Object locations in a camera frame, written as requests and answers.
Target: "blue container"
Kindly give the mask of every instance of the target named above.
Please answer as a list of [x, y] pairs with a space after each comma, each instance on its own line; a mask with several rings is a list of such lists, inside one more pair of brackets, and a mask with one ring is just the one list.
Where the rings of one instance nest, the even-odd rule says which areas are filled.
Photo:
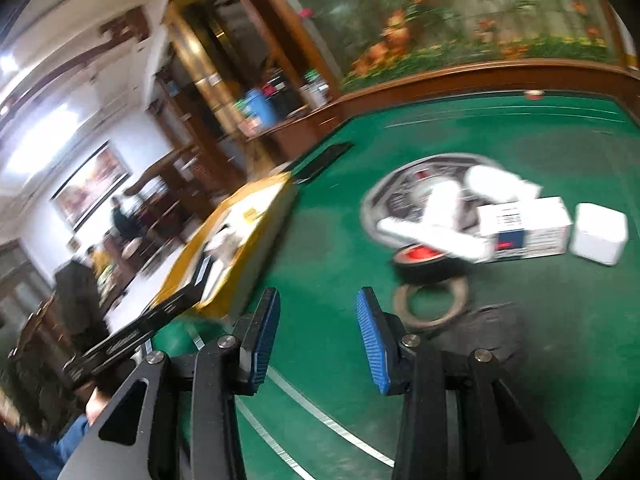
[[271, 128], [278, 124], [278, 115], [274, 108], [267, 102], [262, 92], [252, 88], [246, 93], [246, 107], [252, 113], [260, 118], [263, 128]]

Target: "white floor line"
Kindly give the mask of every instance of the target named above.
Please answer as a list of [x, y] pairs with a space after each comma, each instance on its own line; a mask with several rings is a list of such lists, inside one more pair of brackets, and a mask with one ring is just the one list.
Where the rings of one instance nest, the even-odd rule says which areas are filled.
[[249, 424], [252, 425], [254, 430], [262, 437], [262, 439], [273, 449], [277, 455], [284, 460], [284, 462], [293, 469], [296, 473], [298, 473], [305, 480], [316, 480], [313, 478], [306, 470], [295, 460], [293, 457], [282, 449], [282, 446], [278, 444], [275, 439], [264, 429], [264, 426], [260, 424], [257, 418], [255, 418], [254, 414], [249, 411], [249, 408], [245, 405], [242, 400], [236, 398], [236, 406], [240, 413], [244, 415], [244, 418], [249, 421]]
[[368, 455], [371, 455], [373, 458], [380, 460], [380, 462], [388, 465], [389, 467], [394, 466], [394, 461], [391, 460], [388, 456], [380, 453], [377, 449], [374, 449], [366, 442], [360, 440], [357, 436], [349, 431], [345, 430], [340, 424], [338, 424], [335, 420], [333, 420], [329, 415], [320, 410], [315, 404], [310, 402], [305, 396], [303, 396], [299, 391], [295, 389], [283, 376], [281, 376], [273, 367], [269, 367], [267, 369], [267, 377], [270, 378], [274, 383], [276, 383], [289, 397], [295, 400], [300, 406], [302, 406], [305, 410], [307, 410], [311, 415], [313, 415], [317, 420], [322, 422], [326, 427], [330, 430], [335, 431], [338, 435], [340, 435], [344, 440], [351, 442], [355, 447], [363, 450]]

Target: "white plastic part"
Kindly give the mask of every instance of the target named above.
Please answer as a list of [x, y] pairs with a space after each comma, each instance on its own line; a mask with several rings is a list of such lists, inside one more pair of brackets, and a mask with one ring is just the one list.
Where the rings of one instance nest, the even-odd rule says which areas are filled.
[[387, 217], [378, 222], [378, 229], [474, 264], [490, 260], [493, 253], [493, 246], [489, 240], [446, 227]]
[[571, 252], [595, 262], [615, 265], [628, 240], [626, 215], [591, 203], [575, 208]]
[[234, 231], [229, 227], [220, 229], [220, 231], [213, 235], [211, 237], [211, 240], [208, 241], [205, 247], [205, 251], [207, 251], [208, 253], [215, 252], [224, 243], [226, 238], [231, 236], [232, 234], [234, 234]]
[[458, 230], [462, 212], [462, 186], [457, 180], [443, 180], [431, 189], [421, 223]]
[[474, 194], [494, 204], [533, 200], [542, 191], [542, 186], [484, 164], [466, 170], [465, 184]]
[[231, 263], [231, 260], [238, 251], [240, 242], [241, 238], [231, 233], [224, 238], [217, 248], [211, 251], [211, 254], [216, 257], [216, 261], [213, 262], [211, 266], [211, 271], [202, 293], [202, 301], [210, 299], [216, 291], [218, 283], [225, 276], [225, 273], [229, 269], [229, 263]]

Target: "picture frame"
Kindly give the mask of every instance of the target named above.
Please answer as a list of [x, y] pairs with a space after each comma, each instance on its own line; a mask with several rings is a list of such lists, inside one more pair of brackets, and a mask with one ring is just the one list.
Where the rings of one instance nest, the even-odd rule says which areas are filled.
[[95, 150], [51, 197], [74, 232], [131, 176], [109, 142]]

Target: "screw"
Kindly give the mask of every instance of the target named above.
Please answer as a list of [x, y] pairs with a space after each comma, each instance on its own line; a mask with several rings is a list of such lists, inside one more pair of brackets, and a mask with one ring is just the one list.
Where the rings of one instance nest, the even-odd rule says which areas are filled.
[[151, 354], [146, 356], [146, 362], [150, 365], [157, 365], [162, 362], [162, 359], [164, 359], [164, 352], [159, 350], [154, 350]]
[[420, 336], [415, 334], [403, 335], [402, 344], [407, 348], [415, 348], [420, 344]]
[[218, 346], [220, 348], [233, 348], [236, 346], [238, 340], [235, 336], [232, 335], [223, 335], [220, 339], [218, 339]]
[[474, 357], [476, 361], [481, 363], [488, 363], [491, 359], [493, 359], [493, 355], [485, 348], [479, 348], [474, 352]]

